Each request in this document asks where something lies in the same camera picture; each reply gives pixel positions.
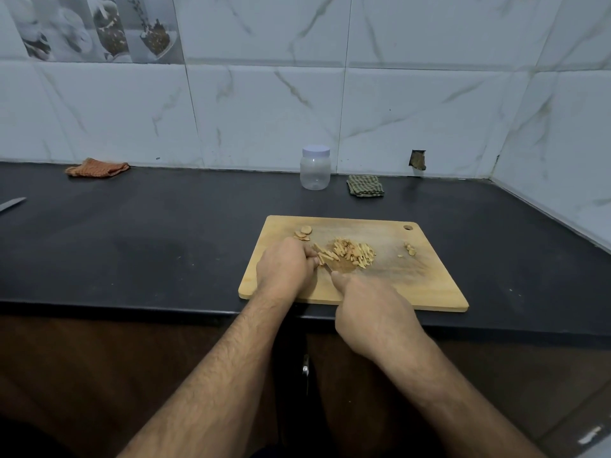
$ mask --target wooden cutting board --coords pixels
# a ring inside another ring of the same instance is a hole
[[[365,270],[343,258],[340,262],[329,262],[332,269],[385,278],[417,309],[463,312],[469,307],[417,223],[285,215],[270,215],[265,220],[238,290],[241,298],[250,299],[255,292],[256,264],[267,247],[279,239],[293,236],[294,231],[305,225],[312,227],[310,245],[317,243],[332,250],[330,246],[335,238],[346,238],[366,242],[376,252],[375,261]],[[406,241],[416,249],[415,256],[405,250]],[[341,294],[333,286],[329,272],[319,267],[297,301],[337,305]]]

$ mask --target countertop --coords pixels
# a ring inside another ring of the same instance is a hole
[[[0,311],[197,322],[232,316],[268,215],[417,222],[466,313],[419,311],[438,337],[611,347],[611,255],[488,181],[381,177],[383,198],[294,173],[133,168],[69,179],[0,163]],[[290,317],[331,329],[335,307]]]

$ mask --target green checkered cloth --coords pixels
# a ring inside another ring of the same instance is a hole
[[[384,188],[375,175],[350,175],[347,184],[352,196],[359,198],[384,196]]]

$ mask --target jar lid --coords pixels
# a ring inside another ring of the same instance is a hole
[[[329,157],[331,150],[325,145],[307,145],[302,150],[303,157]]]

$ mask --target white tile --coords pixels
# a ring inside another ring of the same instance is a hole
[[[343,69],[187,66],[206,166],[298,171],[301,148],[337,160]]]
[[[0,0],[0,59],[25,59],[26,47],[4,0]]]
[[[507,73],[348,69],[340,173],[472,177],[485,149]]]
[[[202,167],[184,66],[37,63],[77,160]]]
[[[564,0],[538,68],[611,68],[611,0]]]
[[[353,0],[348,65],[504,70],[534,66],[560,1]]]
[[[503,149],[503,144],[516,117],[529,80],[527,72],[510,73],[503,90],[501,103],[493,115],[493,126],[486,142],[486,150],[477,169],[477,177],[489,178],[492,175],[494,164],[501,149]]]
[[[611,71],[532,78],[493,179],[611,249]]]
[[[0,62],[0,159],[71,162],[73,155],[34,65]]]
[[[350,0],[174,0],[191,64],[343,66]]]

